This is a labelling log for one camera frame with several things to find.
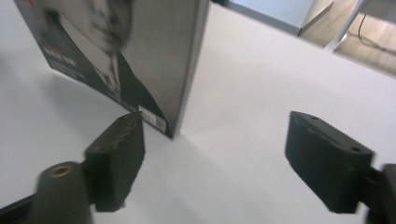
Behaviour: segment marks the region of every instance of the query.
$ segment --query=white table surface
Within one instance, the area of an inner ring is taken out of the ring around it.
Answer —
[[[0,1],[0,206],[82,152],[126,111],[52,71],[13,2]],[[329,213],[284,157],[289,112],[318,116],[396,162],[396,80],[211,5],[181,135],[145,125],[126,208],[95,223],[362,223]]]

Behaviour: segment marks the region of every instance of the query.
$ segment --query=black cable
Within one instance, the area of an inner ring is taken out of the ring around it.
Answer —
[[[386,53],[388,53],[388,54],[390,54],[390,55],[392,55],[392,56],[396,56],[396,49],[388,49],[388,48],[382,47],[381,45],[375,43],[375,42],[374,42],[373,40],[371,40],[370,38],[361,35],[361,27],[362,27],[362,25],[363,25],[364,20],[366,19],[366,16],[367,16],[367,14],[364,14],[364,17],[363,17],[363,19],[361,20],[361,25],[359,26],[359,31],[358,31],[358,34],[357,34],[357,35],[351,33],[350,31],[347,31],[347,33],[348,33],[350,36],[357,37],[357,38],[359,39],[359,41],[360,41],[363,45],[365,45],[365,46],[367,46],[367,47],[379,49],[379,50],[382,50],[382,51],[384,51],[384,52],[386,52]]]

